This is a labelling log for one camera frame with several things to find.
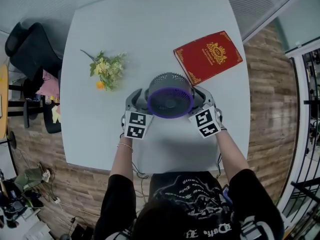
fan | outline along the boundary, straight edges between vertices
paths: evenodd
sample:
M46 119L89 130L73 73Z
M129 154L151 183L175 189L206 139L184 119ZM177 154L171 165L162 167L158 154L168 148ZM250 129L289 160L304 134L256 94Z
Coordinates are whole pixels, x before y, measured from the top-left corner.
M179 118L193 108L193 90L189 81L177 73L155 77L145 91L148 110L161 118Z

book cover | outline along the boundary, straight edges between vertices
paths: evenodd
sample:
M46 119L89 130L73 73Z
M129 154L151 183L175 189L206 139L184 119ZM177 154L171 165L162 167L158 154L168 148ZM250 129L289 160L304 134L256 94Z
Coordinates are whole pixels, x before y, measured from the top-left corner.
M225 31L189 42L173 52L193 86L243 61Z

white desk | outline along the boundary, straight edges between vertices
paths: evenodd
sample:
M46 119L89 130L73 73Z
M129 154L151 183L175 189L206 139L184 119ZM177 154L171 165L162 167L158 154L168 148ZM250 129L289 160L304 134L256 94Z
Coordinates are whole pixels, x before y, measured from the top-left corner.
M184 74L173 49L226 31L243 62L199 86L210 91L223 123L245 157L250 131L250 92L244 48L228 0L104 0L78 9L64 51L61 76L61 127L66 161L110 170L122 132L125 100L148 88L165 72ZM91 55L128 53L120 87L96 89ZM133 161L141 172L215 170L216 138L202 137L188 116L154 117L144 140L133 141Z

gold emblem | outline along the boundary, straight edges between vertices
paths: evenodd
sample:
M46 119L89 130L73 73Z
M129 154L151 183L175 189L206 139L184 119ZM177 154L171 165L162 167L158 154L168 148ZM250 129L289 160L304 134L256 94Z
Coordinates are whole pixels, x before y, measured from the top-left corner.
M188 72L189 72L190 77L192 78L192 82L194 85L201 82L201 78L196 78L195 75L192 74L192 72L190 72L190 71L188 71Z
M221 35L221 36L224 36L228 41L231 42L230 37L227 35L227 33L226 33L225 31L221 32L220 35Z
M236 50L235 53L236 53L236 56L238 57L236 62L242 62L242 58L241 58L241 55L239 54L239 52Z
M211 52L213 58L218 64L222 64L226 61L227 56L224 54L226 53L225 48L222 46L218 46L218 43L207 43L206 47L208 47L209 51Z
M183 51L184 49L179 49L179 50L176 50L175 52L176 52L176 54L178 54L178 57L179 57L179 59L180 59L180 61L182 61L182 62L184 62L184 57L182 56L182 51Z

